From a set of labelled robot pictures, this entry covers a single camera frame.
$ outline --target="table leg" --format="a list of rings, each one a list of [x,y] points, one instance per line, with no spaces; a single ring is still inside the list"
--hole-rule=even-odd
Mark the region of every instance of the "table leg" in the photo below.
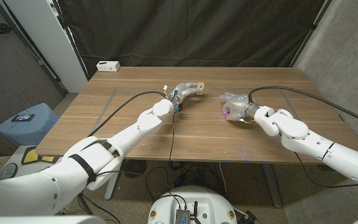
[[[109,183],[107,185],[107,189],[106,189],[106,193],[104,193],[104,198],[106,200],[109,200],[112,198],[112,192],[114,191],[114,187],[116,186],[116,182],[118,180],[118,177],[119,177],[119,174],[120,173],[114,173],[110,180],[109,180]]]
[[[278,185],[276,181],[276,176],[274,174],[273,165],[271,164],[262,164],[262,168],[265,173],[267,185],[272,196],[273,206],[276,208],[281,208],[282,201],[280,197],[280,192],[278,191]]]

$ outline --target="black device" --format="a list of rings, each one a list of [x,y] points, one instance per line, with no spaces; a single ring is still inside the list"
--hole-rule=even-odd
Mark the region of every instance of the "black device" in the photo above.
[[[33,117],[35,117],[35,114],[18,114],[11,121],[12,122],[31,121]]]

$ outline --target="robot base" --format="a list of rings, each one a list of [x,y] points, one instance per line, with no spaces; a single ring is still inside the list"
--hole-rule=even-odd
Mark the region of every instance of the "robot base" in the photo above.
[[[179,195],[186,200],[186,211],[184,211],[185,202],[182,198],[176,196],[181,206],[181,210],[179,210],[179,204],[174,197],[163,197],[170,195],[170,193]],[[190,185],[171,190],[170,193],[163,194],[162,198],[153,203],[149,213],[148,224],[237,223],[233,206],[222,195],[213,190]],[[194,212],[196,212],[196,219],[199,222],[194,220]]]

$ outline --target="blue box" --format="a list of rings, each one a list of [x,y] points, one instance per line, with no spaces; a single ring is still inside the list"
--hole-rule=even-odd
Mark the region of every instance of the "blue box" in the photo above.
[[[12,121],[18,114],[35,114],[30,121]],[[16,146],[38,145],[59,117],[45,103],[40,103],[0,124],[0,133]]]

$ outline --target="yellow object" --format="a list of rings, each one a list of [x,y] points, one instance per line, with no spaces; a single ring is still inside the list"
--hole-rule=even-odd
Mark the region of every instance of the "yellow object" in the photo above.
[[[53,162],[54,157],[52,156],[43,156],[43,158],[41,159],[44,162]]]
[[[30,163],[30,162],[37,162],[38,161],[38,155],[35,153],[35,149],[29,151],[26,155],[24,155],[23,163]]]

